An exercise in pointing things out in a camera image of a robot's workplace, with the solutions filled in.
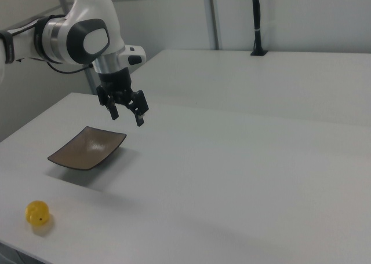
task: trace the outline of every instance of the table surface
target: table surface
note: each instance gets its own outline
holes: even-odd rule
[[[153,58],[132,76],[134,88],[144,90],[150,105],[141,128],[123,107],[119,119],[112,121],[97,97],[70,94],[1,142],[0,242],[55,264],[369,262],[371,127],[360,126],[369,117],[353,118],[357,115],[342,109],[343,116],[324,122],[327,109],[301,104],[302,96],[295,93],[298,99],[291,100],[297,104],[295,110],[280,111],[275,104],[269,109],[262,106],[259,113],[247,94],[261,91],[255,94],[257,102],[270,97],[258,83],[265,71],[252,68],[249,76],[244,75],[252,87],[241,90],[241,70],[247,67],[239,69],[239,61],[229,71],[221,68],[219,77],[201,74],[183,81],[190,74],[182,73],[183,65],[201,70],[215,61],[207,69],[242,55],[165,51]],[[371,59],[368,55],[280,55],[270,56],[277,61],[291,57],[298,63],[300,57],[307,61],[317,55],[323,66],[327,59],[326,66],[336,76],[323,74],[325,81],[319,85],[329,83],[332,76],[343,87],[352,86],[348,80],[363,80],[366,89],[369,85],[370,66],[357,65],[364,63],[363,58]],[[205,64],[179,60],[193,63],[198,56]],[[345,69],[355,66],[344,67],[339,58],[349,62],[352,57],[359,59],[350,61],[359,72],[349,78]],[[264,66],[264,60],[246,56],[246,65]],[[276,69],[274,78],[261,77],[267,85],[269,80],[283,82],[290,72],[279,64]],[[310,76],[303,73],[297,79]],[[218,87],[210,84],[213,78]],[[144,87],[146,82],[153,88]],[[224,83],[225,91],[219,89]],[[302,85],[286,85],[287,93],[297,86]],[[345,91],[338,85],[333,88]],[[235,96],[230,96],[232,90],[237,91]],[[311,94],[324,99],[324,89],[315,91],[312,86]],[[269,101],[284,103],[280,95]],[[219,104],[208,102],[219,99]],[[243,99],[246,107],[238,108]],[[357,101],[348,101],[347,109]],[[308,110],[300,113],[304,106]],[[70,170],[47,160],[85,126],[128,137],[90,171]],[[53,223],[47,228],[33,230],[24,219],[24,208],[32,200],[48,203]]]

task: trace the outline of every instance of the black cable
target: black cable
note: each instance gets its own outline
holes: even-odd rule
[[[47,65],[54,71],[57,71],[58,73],[62,73],[62,74],[75,74],[75,73],[78,73],[78,72],[81,72],[81,71],[84,71],[88,68],[90,68],[90,66],[87,66],[87,67],[84,67],[84,68],[81,68],[81,69],[78,69],[78,70],[75,70],[75,71],[62,71],[62,70],[58,70],[57,68],[55,68],[52,64],[50,63],[47,63]]]
[[[29,27],[24,28],[24,29],[22,29],[20,31],[16,31],[16,32],[12,33],[12,36],[15,36],[15,35],[21,34],[22,32],[28,31],[29,29],[35,27],[35,25],[36,25],[36,23],[33,24],[33,25],[30,25]]]

